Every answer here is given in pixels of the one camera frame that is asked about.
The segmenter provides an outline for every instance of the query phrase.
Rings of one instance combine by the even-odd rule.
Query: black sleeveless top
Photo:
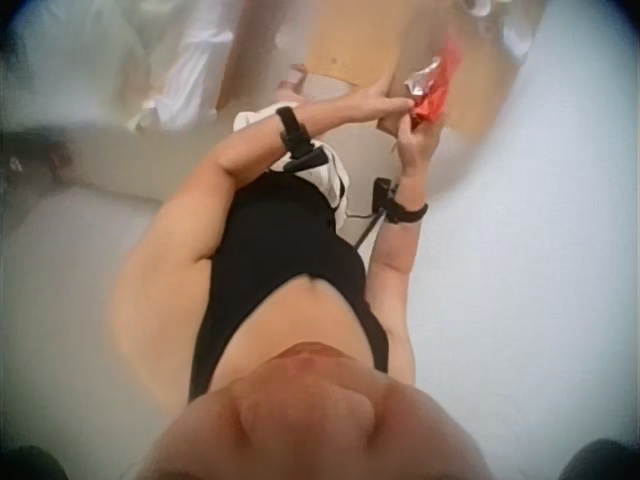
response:
[[[355,248],[336,235],[329,202],[301,178],[265,173],[236,193],[213,257],[189,401],[207,393],[225,348],[245,319],[300,275],[323,279],[344,296],[367,336],[375,368],[387,372],[389,342],[365,300],[364,264]]]

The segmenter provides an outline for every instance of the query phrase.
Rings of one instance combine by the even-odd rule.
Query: white cloth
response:
[[[275,115],[281,107],[295,107],[296,103],[283,102],[260,110],[259,112],[241,112],[233,123],[233,131],[237,132],[252,123],[259,122],[267,117]],[[336,228],[342,227],[347,219],[347,192],[349,191],[349,175],[347,174],[338,154],[326,143],[313,140],[316,147],[324,149],[329,157],[329,163],[322,167],[296,173],[297,177],[312,183],[326,197],[331,208],[336,212]],[[291,154],[287,154],[276,162],[271,170],[281,172],[285,165],[291,161]]]

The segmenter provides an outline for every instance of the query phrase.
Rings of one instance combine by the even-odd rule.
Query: woman's right hand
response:
[[[423,122],[415,129],[409,114],[402,118],[398,130],[398,154],[404,176],[426,173],[440,143],[443,127],[444,117],[436,124]]]

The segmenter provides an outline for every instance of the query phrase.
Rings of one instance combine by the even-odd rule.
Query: black strap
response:
[[[429,211],[429,204],[425,203],[424,207],[416,212],[410,212],[393,198],[387,199],[386,204],[387,221],[397,225],[399,223],[418,223]]]
[[[276,114],[284,125],[284,132],[280,134],[280,138],[287,151],[291,153],[291,161],[283,169],[285,173],[303,172],[329,163],[324,149],[313,145],[307,128],[298,122],[291,107],[279,108]]]

